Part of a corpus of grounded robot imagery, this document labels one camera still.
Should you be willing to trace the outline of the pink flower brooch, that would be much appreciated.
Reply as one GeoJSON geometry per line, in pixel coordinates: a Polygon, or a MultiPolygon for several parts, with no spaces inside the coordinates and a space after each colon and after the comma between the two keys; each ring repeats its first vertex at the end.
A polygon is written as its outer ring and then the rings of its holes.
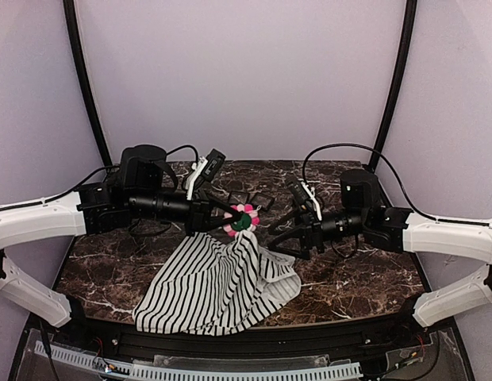
{"type": "Polygon", "coordinates": [[[253,232],[260,223],[259,208],[252,204],[236,204],[232,208],[241,213],[240,220],[225,225],[223,230],[230,236],[235,237],[241,231],[253,232]]]}

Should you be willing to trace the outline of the black white striped garment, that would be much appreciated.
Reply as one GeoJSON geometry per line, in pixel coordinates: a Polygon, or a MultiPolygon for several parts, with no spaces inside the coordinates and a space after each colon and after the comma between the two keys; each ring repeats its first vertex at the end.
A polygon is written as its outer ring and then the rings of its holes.
{"type": "Polygon", "coordinates": [[[144,333],[225,336],[260,323],[299,296],[294,258],[238,233],[225,244],[208,233],[185,237],[133,310],[144,333]]]}

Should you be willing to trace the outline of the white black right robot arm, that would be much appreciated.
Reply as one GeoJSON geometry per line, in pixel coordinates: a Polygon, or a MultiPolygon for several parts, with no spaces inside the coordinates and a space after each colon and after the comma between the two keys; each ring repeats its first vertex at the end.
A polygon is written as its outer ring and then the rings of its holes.
{"type": "Polygon", "coordinates": [[[269,228],[274,237],[269,250],[307,260],[312,249],[325,250],[344,237],[362,237],[370,246],[387,252],[432,252],[479,260],[472,274],[436,291],[410,298],[402,319],[420,327],[492,304],[492,219],[435,217],[415,207],[386,207],[376,175],[351,169],[340,175],[343,209],[321,212],[312,190],[301,180],[288,184],[292,210],[269,228]]]}

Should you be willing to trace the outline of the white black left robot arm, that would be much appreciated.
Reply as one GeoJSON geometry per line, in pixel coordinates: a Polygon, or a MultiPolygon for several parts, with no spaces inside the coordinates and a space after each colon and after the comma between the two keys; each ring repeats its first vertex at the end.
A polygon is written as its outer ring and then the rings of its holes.
{"type": "Polygon", "coordinates": [[[73,297],[60,294],[22,271],[5,254],[16,244],[53,237],[78,237],[126,228],[134,219],[182,223],[185,233],[207,233],[239,221],[241,213],[207,194],[225,162],[214,149],[191,166],[183,189],[160,147],[126,148],[113,174],[100,183],[83,181],[49,198],[0,206],[0,296],[55,328],[80,324],[84,312],[73,297]]]}

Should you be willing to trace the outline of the black display box left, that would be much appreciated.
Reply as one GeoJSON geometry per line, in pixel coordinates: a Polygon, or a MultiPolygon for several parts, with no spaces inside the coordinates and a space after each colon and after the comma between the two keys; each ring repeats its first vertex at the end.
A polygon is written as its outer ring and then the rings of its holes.
{"type": "Polygon", "coordinates": [[[233,190],[229,193],[228,203],[230,205],[247,204],[250,199],[250,194],[248,192],[233,190]]]}

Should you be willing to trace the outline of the black display box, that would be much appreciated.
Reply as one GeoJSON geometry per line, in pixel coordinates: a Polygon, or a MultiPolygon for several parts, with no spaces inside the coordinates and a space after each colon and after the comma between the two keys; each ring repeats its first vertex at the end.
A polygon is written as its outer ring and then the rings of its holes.
{"type": "Polygon", "coordinates": [[[228,203],[230,205],[247,204],[250,199],[250,194],[248,192],[233,190],[229,193],[228,203]]]}
{"type": "Polygon", "coordinates": [[[255,193],[250,203],[255,207],[259,207],[261,210],[269,211],[275,202],[275,198],[262,193],[255,193]]]}

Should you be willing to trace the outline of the black display box middle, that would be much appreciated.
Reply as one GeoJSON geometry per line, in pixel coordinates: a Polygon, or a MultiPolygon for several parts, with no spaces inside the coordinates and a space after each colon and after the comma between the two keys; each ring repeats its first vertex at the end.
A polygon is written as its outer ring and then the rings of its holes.
{"type": "Polygon", "coordinates": [[[255,193],[250,203],[255,207],[259,207],[261,210],[269,211],[275,202],[275,198],[262,193],[255,193]]]}

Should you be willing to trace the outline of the black front frame rail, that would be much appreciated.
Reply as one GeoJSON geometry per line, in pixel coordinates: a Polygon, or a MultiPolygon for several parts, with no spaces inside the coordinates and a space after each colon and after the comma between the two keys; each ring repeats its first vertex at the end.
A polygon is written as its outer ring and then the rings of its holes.
{"type": "Polygon", "coordinates": [[[415,335],[394,331],[392,315],[312,325],[256,327],[222,337],[141,333],[130,324],[93,318],[87,324],[102,339],[107,356],[126,359],[150,360],[155,355],[260,359],[321,354],[363,358],[420,344],[415,335]]]}

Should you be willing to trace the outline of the black right frame post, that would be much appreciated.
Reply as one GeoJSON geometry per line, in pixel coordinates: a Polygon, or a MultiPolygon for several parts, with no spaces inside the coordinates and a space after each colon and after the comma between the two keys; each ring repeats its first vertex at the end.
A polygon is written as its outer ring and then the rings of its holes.
{"type": "Polygon", "coordinates": [[[371,154],[368,167],[372,172],[378,168],[380,154],[382,153],[390,131],[391,122],[394,117],[394,111],[398,102],[398,96],[402,87],[402,81],[406,70],[406,64],[409,58],[409,49],[411,45],[413,27],[416,21],[418,0],[406,0],[406,7],[402,22],[402,31],[398,44],[398,52],[395,60],[394,70],[390,83],[390,89],[386,98],[386,104],[379,125],[379,131],[375,138],[374,152],[371,154]]]}

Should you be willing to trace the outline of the black frame post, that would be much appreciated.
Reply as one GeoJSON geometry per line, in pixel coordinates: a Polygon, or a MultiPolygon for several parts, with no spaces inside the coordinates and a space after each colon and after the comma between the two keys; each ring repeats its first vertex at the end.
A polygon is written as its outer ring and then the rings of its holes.
{"type": "Polygon", "coordinates": [[[374,152],[371,154],[368,167],[372,172],[378,168],[380,154],[382,153],[390,131],[391,122],[394,117],[394,111],[398,102],[398,96],[402,87],[402,81],[406,70],[406,64],[409,58],[409,49],[411,45],[413,27],[416,21],[418,0],[406,0],[406,7],[402,22],[402,31],[398,44],[398,52],[395,60],[394,70],[390,83],[390,89],[386,98],[386,104],[379,125],[379,131],[375,138],[374,152]]]}
{"type": "Polygon", "coordinates": [[[90,85],[90,78],[86,68],[83,43],[79,32],[79,22],[77,18],[75,1],[63,0],[63,11],[67,26],[67,36],[71,47],[72,59],[75,66],[80,92],[86,109],[86,114],[90,122],[91,132],[94,142],[98,149],[101,162],[104,165],[111,165],[112,158],[108,149],[104,131],[98,116],[98,109],[94,101],[93,91],[90,85]]]}

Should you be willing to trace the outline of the black left frame post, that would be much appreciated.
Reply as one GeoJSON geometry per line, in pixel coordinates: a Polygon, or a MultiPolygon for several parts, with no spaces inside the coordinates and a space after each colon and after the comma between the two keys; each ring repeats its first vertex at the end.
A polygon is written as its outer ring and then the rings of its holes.
{"type": "Polygon", "coordinates": [[[98,109],[94,101],[93,91],[90,85],[90,78],[86,68],[83,43],[79,32],[79,22],[77,18],[75,1],[63,0],[63,11],[67,26],[67,36],[71,47],[72,59],[75,66],[80,92],[86,109],[86,114],[90,122],[91,132],[94,142],[98,149],[101,162],[104,165],[111,165],[112,158],[108,149],[104,131],[98,116],[98,109]]]}

